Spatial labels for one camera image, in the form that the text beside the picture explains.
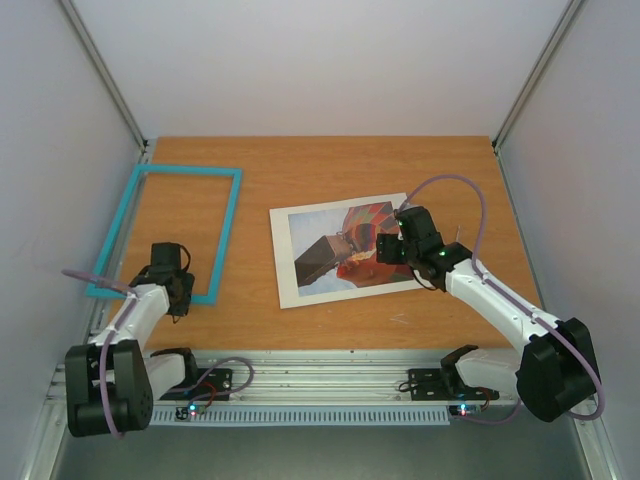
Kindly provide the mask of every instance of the wooden table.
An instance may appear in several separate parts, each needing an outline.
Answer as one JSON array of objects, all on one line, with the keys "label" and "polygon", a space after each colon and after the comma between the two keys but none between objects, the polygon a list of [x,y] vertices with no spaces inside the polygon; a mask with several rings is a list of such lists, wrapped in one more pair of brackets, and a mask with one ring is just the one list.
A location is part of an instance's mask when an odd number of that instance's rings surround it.
[{"label": "wooden table", "polygon": [[[244,179],[215,307],[194,305],[173,325],[164,317],[148,349],[455,348],[506,346],[471,308],[442,292],[413,290],[281,310],[269,209],[409,192],[422,180],[458,173],[477,182],[489,206],[480,258],[537,302],[518,230],[489,140],[485,137],[161,138],[157,164],[240,167]],[[153,242],[192,253],[194,293],[205,293],[231,180],[151,174],[134,222],[121,280],[149,261]],[[444,181],[423,191],[445,242],[472,248],[480,219],[475,193]]]}]

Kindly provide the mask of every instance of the white robotic arm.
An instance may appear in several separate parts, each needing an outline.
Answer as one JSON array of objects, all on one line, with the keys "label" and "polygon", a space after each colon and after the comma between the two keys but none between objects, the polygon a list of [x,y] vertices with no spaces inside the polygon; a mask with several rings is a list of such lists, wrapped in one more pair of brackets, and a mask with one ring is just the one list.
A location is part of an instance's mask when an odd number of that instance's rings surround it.
[{"label": "white robotic arm", "polygon": [[[189,311],[195,278],[187,272],[189,263],[182,268],[181,250],[186,252],[175,243],[152,245],[151,264],[124,286],[126,298],[113,320],[88,344],[67,352],[67,418],[73,436],[120,435],[146,428],[154,400],[197,373],[188,349],[142,357],[162,316],[180,317]],[[94,275],[64,273],[114,288]]]},{"label": "white robotic arm", "polygon": [[[111,323],[89,343],[102,347],[105,340],[114,332],[110,344],[124,340],[135,340],[143,351],[151,332],[158,320],[169,311],[167,290],[161,285],[140,285],[134,288],[135,295],[127,296],[124,304],[113,317]],[[116,325],[126,315],[121,328]],[[158,400],[171,387],[178,385],[185,377],[184,357],[177,353],[158,355],[144,359],[145,370],[153,391],[153,399]],[[107,380],[114,382],[113,370],[107,374]]]},{"label": "white robotic arm", "polygon": [[527,302],[479,261],[474,265],[463,245],[444,245],[425,208],[396,212],[396,219],[401,236],[378,234],[377,261],[418,271],[435,288],[476,310],[514,348],[496,352],[468,345],[447,355],[441,374],[452,395],[464,387],[498,390],[520,397],[534,415],[550,422],[595,393],[598,369],[582,322],[560,321]]}]

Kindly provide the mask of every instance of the printed photo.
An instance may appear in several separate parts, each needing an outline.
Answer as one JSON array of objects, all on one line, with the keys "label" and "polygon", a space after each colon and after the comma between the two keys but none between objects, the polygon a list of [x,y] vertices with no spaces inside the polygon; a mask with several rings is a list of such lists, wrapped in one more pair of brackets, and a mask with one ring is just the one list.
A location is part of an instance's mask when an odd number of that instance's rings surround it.
[{"label": "printed photo", "polygon": [[398,233],[404,194],[271,210],[281,308],[420,288],[408,267],[376,262],[378,233]]}]

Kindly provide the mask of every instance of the white wall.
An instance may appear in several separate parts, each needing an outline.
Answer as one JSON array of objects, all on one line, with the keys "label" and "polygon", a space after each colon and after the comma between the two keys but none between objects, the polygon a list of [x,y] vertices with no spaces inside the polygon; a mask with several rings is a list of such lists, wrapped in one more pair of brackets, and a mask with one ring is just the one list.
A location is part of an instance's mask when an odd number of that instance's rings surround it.
[{"label": "white wall", "polygon": [[83,285],[138,156],[53,0],[0,2],[0,477],[18,478]]},{"label": "white wall", "polygon": [[503,149],[548,307],[590,328],[605,422],[640,478],[640,2],[590,0]]},{"label": "white wall", "polygon": [[144,134],[497,133],[567,0],[75,0]]}]

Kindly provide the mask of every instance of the purple cable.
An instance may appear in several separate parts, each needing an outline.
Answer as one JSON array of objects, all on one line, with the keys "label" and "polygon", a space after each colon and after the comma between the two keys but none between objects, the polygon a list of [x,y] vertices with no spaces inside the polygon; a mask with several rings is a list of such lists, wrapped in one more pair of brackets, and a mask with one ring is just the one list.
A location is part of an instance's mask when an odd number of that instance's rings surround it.
[{"label": "purple cable", "polygon": [[569,352],[576,358],[576,360],[578,360],[580,365],[582,365],[582,368],[584,368],[584,370],[587,372],[587,374],[591,378],[591,381],[593,382],[593,385],[596,388],[596,393],[598,395],[598,406],[596,408],[596,411],[590,415],[581,415],[573,412],[568,412],[567,415],[569,415],[570,417],[576,420],[583,420],[583,421],[595,420],[596,418],[600,417],[600,415],[602,415],[602,412],[604,411],[604,406],[606,403],[604,390],[602,388],[602,383],[600,382],[598,375],[596,374],[593,367],[589,365],[589,362],[587,362],[584,356],[573,345],[571,345],[571,342],[569,342],[566,338],[560,335],[560,333],[555,328],[549,325],[542,318],[536,316],[535,313],[530,308],[528,308],[526,305],[523,305],[522,302],[514,298],[513,295],[511,295],[509,292],[507,292],[502,287],[497,285],[490,278],[483,278],[484,272],[482,272],[480,267],[478,267],[478,253],[480,252],[480,245],[482,245],[482,239],[484,237],[484,232],[487,227],[487,201],[485,200],[484,194],[482,193],[482,190],[480,190],[480,187],[478,187],[477,184],[475,184],[473,181],[471,181],[467,177],[463,177],[462,175],[458,175],[455,173],[436,175],[435,177],[431,177],[428,180],[425,180],[424,182],[422,182],[420,185],[418,185],[418,187],[407,196],[407,199],[404,202],[402,202],[398,210],[399,211],[404,210],[409,204],[409,202],[411,201],[411,199],[427,185],[437,182],[439,180],[448,180],[448,179],[459,180],[461,182],[466,183],[471,188],[473,188],[473,190],[478,195],[478,199],[480,200],[480,207],[482,211],[480,216],[480,227],[478,229],[478,236],[476,237],[475,245],[473,246],[473,252],[471,254],[471,266],[473,268],[473,271],[482,279],[484,283],[486,283],[491,288],[493,288],[497,293],[502,295],[502,297],[505,300],[510,302],[514,307],[516,307],[518,310],[523,312],[525,315],[527,315],[527,317],[529,317],[531,320],[536,322],[538,325],[544,328],[547,332],[549,332],[556,340],[558,340],[567,350],[569,350]]},{"label": "purple cable", "polygon": [[189,400],[189,403],[195,403],[198,400],[204,400],[205,398],[211,398],[211,394],[210,393],[203,393],[202,395],[196,395],[195,397],[193,397],[192,399]]},{"label": "purple cable", "polygon": [[131,299],[120,318],[113,324],[113,330],[111,330],[107,334],[107,338],[105,338],[104,343],[102,344],[102,348],[100,349],[100,361],[98,365],[98,370],[100,374],[100,399],[102,400],[102,409],[104,410],[104,418],[107,421],[107,426],[109,427],[109,432],[115,438],[122,438],[124,434],[118,431],[116,427],[116,423],[113,420],[113,415],[111,414],[111,405],[109,404],[109,391],[107,389],[107,353],[109,351],[109,345],[113,340],[113,337],[116,335],[118,330],[123,323],[127,321],[127,318],[131,314],[133,308],[137,305],[139,297],[136,291],[131,288],[126,283],[118,282],[115,280],[110,280],[105,277],[101,277],[99,275],[94,275],[93,273],[88,272],[80,272],[77,270],[62,270],[62,274],[67,277],[75,278],[77,280],[82,280],[83,282],[93,283],[101,288],[108,288],[109,290],[113,290],[118,293],[126,293],[128,299]]},{"label": "purple cable", "polygon": [[483,420],[481,418],[473,418],[473,417],[468,417],[463,415],[454,415],[454,418],[464,420],[466,422],[477,423],[478,425],[492,425],[492,426],[504,425],[506,423],[513,421],[513,419],[518,416],[518,413],[520,413],[521,407],[522,407],[522,400],[518,399],[518,403],[516,403],[516,406],[513,408],[511,413],[507,415],[506,418],[503,418],[502,420]]},{"label": "purple cable", "polygon": [[249,378],[247,379],[246,382],[244,382],[239,387],[232,388],[231,390],[227,390],[225,392],[216,392],[215,396],[216,397],[227,396],[227,395],[231,395],[232,393],[241,392],[242,390],[247,388],[249,385],[251,385],[251,383],[253,382],[253,377],[255,376],[256,372],[253,369],[253,365],[251,365],[251,362],[248,359],[246,359],[244,357],[229,357],[229,358],[223,358],[222,360],[218,360],[213,365],[211,365],[202,375],[200,375],[200,378],[198,379],[198,381],[196,383],[194,383],[193,385],[191,385],[190,387],[172,388],[171,390],[169,390],[169,393],[186,393],[186,392],[190,392],[191,390],[196,388],[198,385],[200,385],[202,382],[204,382],[204,380],[207,378],[207,375],[209,375],[215,368],[218,368],[220,365],[224,365],[225,363],[229,363],[229,362],[240,362],[240,363],[246,365],[247,368],[249,369]]}]

